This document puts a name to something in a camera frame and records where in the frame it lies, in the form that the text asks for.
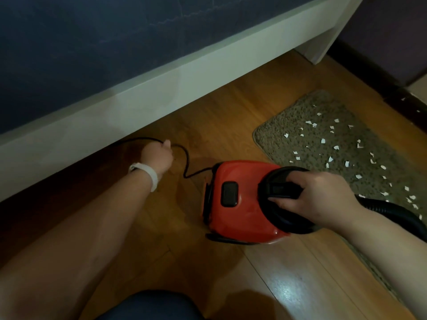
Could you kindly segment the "person's right hand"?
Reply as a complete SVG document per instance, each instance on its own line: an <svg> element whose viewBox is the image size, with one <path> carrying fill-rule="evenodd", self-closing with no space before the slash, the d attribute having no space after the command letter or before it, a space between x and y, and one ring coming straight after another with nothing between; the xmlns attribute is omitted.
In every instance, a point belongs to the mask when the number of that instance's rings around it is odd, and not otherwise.
<svg viewBox="0 0 427 320"><path fill-rule="evenodd" d="M287 179L303 191L301 212L296 213L330 230L344 230L365 214L343 177L328 172L290 172Z"/></svg>

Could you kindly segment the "person's left hand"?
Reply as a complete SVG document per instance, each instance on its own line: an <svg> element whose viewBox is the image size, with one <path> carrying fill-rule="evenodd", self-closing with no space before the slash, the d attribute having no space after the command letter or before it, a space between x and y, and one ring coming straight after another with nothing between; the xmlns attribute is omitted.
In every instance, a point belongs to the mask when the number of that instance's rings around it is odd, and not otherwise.
<svg viewBox="0 0 427 320"><path fill-rule="evenodd" d="M160 160L161 145L163 142L152 141L145 145L141 152L140 161L142 164L152 167L158 174L159 180L172 166L172 164L162 164Z"/></svg>

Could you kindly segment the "red canister vacuum cleaner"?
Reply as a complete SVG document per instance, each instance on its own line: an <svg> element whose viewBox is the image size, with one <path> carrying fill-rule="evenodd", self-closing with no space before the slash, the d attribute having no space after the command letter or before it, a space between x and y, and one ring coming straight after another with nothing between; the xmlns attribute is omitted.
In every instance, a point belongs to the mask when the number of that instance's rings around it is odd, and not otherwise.
<svg viewBox="0 0 427 320"><path fill-rule="evenodd" d="M272 244L291 234L320 230L320 226L269 200L299 198L302 188L286 181L292 171L308 170L249 160L216 164L202 200L201 215L209 229L206 239L237 245Z"/></svg>

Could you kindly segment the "person's right forearm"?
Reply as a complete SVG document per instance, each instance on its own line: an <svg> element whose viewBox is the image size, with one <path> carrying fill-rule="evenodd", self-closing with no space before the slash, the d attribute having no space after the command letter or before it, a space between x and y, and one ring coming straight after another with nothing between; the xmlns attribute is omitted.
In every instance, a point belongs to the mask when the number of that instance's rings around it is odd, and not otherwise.
<svg viewBox="0 0 427 320"><path fill-rule="evenodd" d="M427 243L351 195L344 238L365 255L418 320L427 320Z"/></svg>

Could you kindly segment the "person's left forearm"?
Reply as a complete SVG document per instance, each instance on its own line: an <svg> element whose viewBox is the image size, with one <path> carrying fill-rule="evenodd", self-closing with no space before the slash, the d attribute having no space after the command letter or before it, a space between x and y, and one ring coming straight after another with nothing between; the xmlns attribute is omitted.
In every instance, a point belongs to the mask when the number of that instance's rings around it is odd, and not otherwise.
<svg viewBox="0 0 427 320"><path fill-rule="evenodd" d="M0 269L0 320L75 320L151 193L134 170Z"/></svg>

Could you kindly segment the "white wristband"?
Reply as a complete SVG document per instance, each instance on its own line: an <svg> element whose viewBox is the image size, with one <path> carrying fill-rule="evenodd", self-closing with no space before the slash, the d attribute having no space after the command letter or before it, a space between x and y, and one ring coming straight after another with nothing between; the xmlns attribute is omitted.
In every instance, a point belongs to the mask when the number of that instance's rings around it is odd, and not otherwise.
<svg viewBox="0 0 427 320"><path fill-rule="evenodd" d="M152 167L150 167L146 164L142 164L140 162L135 162L135 163L131 164L131 166L128 168L128 174L130 174L134 170L144 171L150 176L151 181L152 181L151 192L154 192L157 189L157 186L159 183L159 178L158 178L158 174L156 173L156 171Z"/></svg>

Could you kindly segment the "dark blue mattress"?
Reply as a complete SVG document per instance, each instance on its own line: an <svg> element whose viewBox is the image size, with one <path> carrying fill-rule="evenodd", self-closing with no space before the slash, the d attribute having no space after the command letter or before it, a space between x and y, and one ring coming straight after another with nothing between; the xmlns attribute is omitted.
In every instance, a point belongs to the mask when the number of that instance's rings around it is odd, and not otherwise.
<svg viewBox="0 0 427 320"><path fill-rule="evenodd" d="M0 134L313 0L0 0Z"/></svg>

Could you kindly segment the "person's dark blue trouser knee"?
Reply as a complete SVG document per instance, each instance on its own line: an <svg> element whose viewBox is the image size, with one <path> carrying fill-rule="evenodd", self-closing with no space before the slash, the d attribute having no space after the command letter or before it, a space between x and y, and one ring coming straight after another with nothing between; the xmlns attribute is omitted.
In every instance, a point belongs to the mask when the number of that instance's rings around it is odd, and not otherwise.
<svg viewBox="0 0 427 320"><path fill-rule="evenodd" d="M169 290L142 290L94 320L207 320L189 296Z"/></svg>

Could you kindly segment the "white bed frame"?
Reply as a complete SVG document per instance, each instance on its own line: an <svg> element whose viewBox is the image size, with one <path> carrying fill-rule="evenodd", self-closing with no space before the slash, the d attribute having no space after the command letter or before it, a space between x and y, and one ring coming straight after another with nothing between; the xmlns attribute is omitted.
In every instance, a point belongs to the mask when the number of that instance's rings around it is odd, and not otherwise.
<svg viewBox="0 0 427 320"><path fill-rule="evenodd" d="M362 0L314 0L0 135L0 202L296 49L319 63Z"/></svg>

